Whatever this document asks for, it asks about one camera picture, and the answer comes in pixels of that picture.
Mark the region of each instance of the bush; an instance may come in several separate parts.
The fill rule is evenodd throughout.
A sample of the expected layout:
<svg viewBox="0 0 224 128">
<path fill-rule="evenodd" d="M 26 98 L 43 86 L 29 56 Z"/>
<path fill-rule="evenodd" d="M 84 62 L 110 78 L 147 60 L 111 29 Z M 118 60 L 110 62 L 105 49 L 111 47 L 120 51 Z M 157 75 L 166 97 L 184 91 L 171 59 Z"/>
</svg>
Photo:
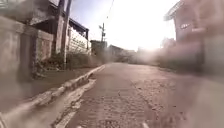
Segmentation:
<svg viewBox="0 0 224 128">
<path fill-rule="evenodd" d="M 100 64 L 96 57 L 83 53 L 69 53 L 66 60 L 67 69 L 93 68 Z"/>
</svg>

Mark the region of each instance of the asphalt road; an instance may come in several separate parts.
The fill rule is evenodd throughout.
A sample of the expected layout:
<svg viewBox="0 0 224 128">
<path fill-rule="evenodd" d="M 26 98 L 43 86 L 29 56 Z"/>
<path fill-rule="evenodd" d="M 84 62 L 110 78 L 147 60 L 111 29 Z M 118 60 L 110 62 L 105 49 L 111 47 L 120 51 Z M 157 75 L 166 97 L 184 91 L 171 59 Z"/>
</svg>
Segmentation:
<svg viewBox="0 0 224 128">
<path fill-rule="evenodd" d="M 194 110 L 203 103 L 199 100 L 205 99 L 198 98 L 204 88 L 204 80 L 198 76 L 116 63 L 107 65 L 92 78 L 96 79 L 94 87 L 82 96 L 81 107 L 66 128 L 205 126 L 203 119 L 192 120 L 197 114 Z"/>
</svg>

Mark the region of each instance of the stone wall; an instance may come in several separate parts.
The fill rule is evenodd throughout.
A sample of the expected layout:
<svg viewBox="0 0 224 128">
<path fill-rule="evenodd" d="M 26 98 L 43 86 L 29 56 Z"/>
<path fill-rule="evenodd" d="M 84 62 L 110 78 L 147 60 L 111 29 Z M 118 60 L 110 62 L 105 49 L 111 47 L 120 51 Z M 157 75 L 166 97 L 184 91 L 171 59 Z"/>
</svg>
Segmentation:
<svg viewBox="0 0 224 128">
<path fill-rule="evenodd" d="M 0 17 L 0 85 L 30 77 L 37 60 L 50 57 L 53 36 Z"/>
</svg>

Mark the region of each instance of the utility pole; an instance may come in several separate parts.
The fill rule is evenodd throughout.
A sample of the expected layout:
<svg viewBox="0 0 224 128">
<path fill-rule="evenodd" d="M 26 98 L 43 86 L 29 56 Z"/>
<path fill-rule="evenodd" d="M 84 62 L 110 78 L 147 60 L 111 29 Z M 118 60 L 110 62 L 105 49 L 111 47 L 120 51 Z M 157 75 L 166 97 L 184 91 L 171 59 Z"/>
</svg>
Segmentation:
<svg viewBox="0 0 224 128">
<path fill-rule="evenodd" d="M 99 27 L 102 30 L 102 33 L 101 33 L 101 42 L 103 42 L 104 41 L 104 37 L 106 35 L 105 28 L 104 28 L 104 23 L 103 23 L 103 26 L 99 26 Z"/>
<path fill-rule="evenodd" d="M 63 29 L 63 11 L 65 0 L 60 0 L 58 4 L 58 13 L 56 16 L 56 30 L 54 31 L 54 41 L 52 45 L 52 54 L 55 55 L 60 51 L 62 29 Z"/>
<path fill-rule="evenodd" d="M 61 55 L 63 58 L 63 68 L 66 68 L 66 38 L 68 33 L 68 24 L 69 24 L 69 17 L 70 17 L 70 8 L 71 8 L 72 0 L 68 0 L 66 13 L 65 13 L 65 19 L 64 19 L 64 25 L 63 25 L 63 31 L 62 31 L 62 42 L 61 42 Z"/>
</svg>

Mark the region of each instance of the sunlight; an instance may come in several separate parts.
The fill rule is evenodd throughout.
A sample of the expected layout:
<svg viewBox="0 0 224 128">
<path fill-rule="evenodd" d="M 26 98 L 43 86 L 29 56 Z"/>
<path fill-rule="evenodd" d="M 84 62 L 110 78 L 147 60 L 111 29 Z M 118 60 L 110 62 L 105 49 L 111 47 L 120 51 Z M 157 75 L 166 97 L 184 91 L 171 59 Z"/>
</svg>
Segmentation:
<svg viewBox="0 0 224 128">
<path fill-rule="evenodd" d="M 163 16 L 176 1 L 115 0 L 106 21 L 107 40 L 126 49 L 158 49 L 165 37 L 175 37 L 173 22 Z"/>
</svg>

